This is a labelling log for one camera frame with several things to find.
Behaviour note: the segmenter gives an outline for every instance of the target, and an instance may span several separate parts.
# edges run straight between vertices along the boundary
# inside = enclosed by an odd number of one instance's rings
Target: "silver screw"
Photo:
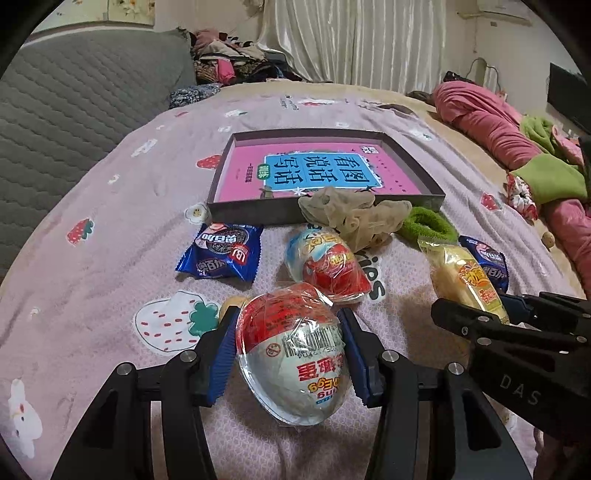
[[[129,375],[131,369],[131,364],[121,364],[117,367],[117,375],[121,375],[122,377],[124,377],[125,375]]]
[[[454,375],[462,375],[464,373],[464,367],[457,362],[449,364],[447,369]]]
[[[197,354],[195,353],[194,350],[185,350],[183,353],[181,353],[180,358],[181,358],[181,362],[189,363],[197,358]]]
[[[395,362],[400,358],[400,355],[394,350],[384,350],[382,352],[382,358],[387,362]]]

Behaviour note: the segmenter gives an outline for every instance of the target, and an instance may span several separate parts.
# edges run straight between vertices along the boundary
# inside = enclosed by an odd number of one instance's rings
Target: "round brown object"
[[[542,235],[542,243],[548,250],[550,250],[556,245],[556,238],[554,238],[554,235],[551,232],[544,232]]]
[[[243,297],[242,295],[232,295],[231,297],[226,298],[224,303],[222,303],[222,308],[220,308],[220,315],[218,317],[219,321],[220,322],[222,321],[223,316],[226,314],[226,311],[228,311],[228,308],[230,308],[230,307],[242,308],[242,306],[244,305],[244,303],[247,300],[248,299],[246,297]]]

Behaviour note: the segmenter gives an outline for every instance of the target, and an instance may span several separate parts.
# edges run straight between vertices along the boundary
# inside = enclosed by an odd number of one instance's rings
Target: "oreo cookie package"
[[[460,235],[460,245],[467,248],[482,267],[491,283],[497,290],[507,293],[509,288],[509,272],[505,256],[489,245],[472,238]]]
[[[176,270],[197,278],[238,277],[251,282],[261,256],[261,233],[262,227],[204,224]]]

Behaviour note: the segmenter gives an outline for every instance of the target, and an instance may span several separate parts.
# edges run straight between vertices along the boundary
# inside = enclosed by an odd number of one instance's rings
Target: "yellow wrapper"
[[[466,248],[425,238],[418,239],[418,246],[431,264],[431,281],[439,298],[494,313],[509,324],[495,288]]]

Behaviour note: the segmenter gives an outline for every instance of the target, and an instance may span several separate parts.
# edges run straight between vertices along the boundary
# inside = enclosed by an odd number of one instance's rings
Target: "gray headboard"
[[[0,282],[42,218],[193,85],[179,31],[81,31],[20,49],[0,80]]]

